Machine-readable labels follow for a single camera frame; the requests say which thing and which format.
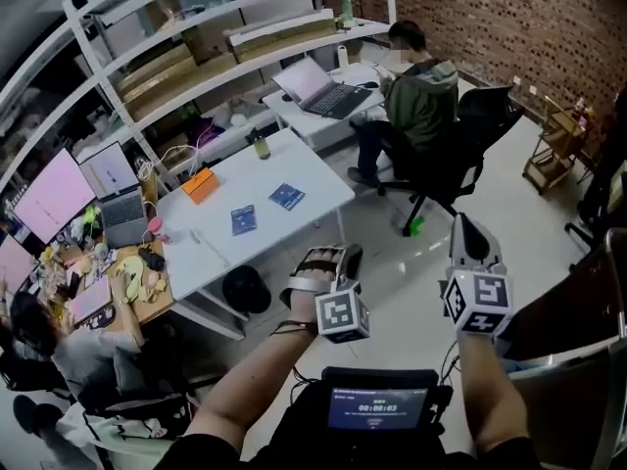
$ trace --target green jacket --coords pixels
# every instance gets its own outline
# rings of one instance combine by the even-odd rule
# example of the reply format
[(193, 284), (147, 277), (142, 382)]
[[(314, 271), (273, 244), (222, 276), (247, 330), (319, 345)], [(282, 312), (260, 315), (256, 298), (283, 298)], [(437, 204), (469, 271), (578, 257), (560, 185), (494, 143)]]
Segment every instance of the green jacket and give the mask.
[(414, 65), (387, 89), (385, 111), (416, 151), (428, 151), (457, 118), (457, 69), (435, 59)]

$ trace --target mouse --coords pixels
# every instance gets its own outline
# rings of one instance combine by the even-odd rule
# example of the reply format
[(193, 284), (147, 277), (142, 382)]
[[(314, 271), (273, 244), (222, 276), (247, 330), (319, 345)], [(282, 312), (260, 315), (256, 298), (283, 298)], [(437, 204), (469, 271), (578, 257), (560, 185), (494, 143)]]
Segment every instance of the mouse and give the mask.
[(364, 89), (376, 89), (378, 86), (379, 84), (376, 82), (366, 82), (359, 85), (359, 87), (363, 87)]

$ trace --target digital timer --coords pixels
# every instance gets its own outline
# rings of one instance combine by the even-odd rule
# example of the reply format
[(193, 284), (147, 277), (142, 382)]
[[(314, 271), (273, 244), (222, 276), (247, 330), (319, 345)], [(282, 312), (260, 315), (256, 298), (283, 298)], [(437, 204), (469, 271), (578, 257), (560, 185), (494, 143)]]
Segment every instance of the digital timer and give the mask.
[(418, 424), (426, 390), (333, 389), (329, 427), (348, 430), (406, 430)]

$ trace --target forearm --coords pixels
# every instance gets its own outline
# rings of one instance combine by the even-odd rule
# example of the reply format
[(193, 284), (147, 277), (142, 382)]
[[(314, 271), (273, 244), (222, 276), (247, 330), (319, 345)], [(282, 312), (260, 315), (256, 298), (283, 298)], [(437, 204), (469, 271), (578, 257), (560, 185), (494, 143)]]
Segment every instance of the forearm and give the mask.
[(245, 430), (250, 428), (272, 404), (313, 340), (314, 336), (305, 330), (266, 338), (210, 391), (187, 433), (206, 433), (204, 415), (226, 419)]
[(488, 337), (459, 333), (461, 384), (468, 428), (479, 452), (528, 437), (524, 401), (504, 373)]
[(130, 333), (137, 346), (142, 348), (146, 340), (144, 340), (144, 335), (141, 332), (141, 327), (139, 326), (139, 321), (137, 320), (137, 315), (135, 315), (133, 308), (130, 304), (126, 303), (118, 303), (117, 307), (124, 329)]

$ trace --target black hair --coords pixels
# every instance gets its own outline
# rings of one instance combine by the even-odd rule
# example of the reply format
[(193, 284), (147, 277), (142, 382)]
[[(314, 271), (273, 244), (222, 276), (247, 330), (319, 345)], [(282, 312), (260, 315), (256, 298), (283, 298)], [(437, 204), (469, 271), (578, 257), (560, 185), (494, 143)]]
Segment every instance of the black hair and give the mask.
[(424, 32), (413, 21), (396, 21), (390, 26), (388, 38), (391, 42), (401, 41), (415, 52), (427, 48), (427, 39), (424, 36)]
[(51, 356), (57, 347), (57, 335), (49, 313), (31, 293), (19, 292), (11, 303), (11, 325), (16, 339), (36, 352)]

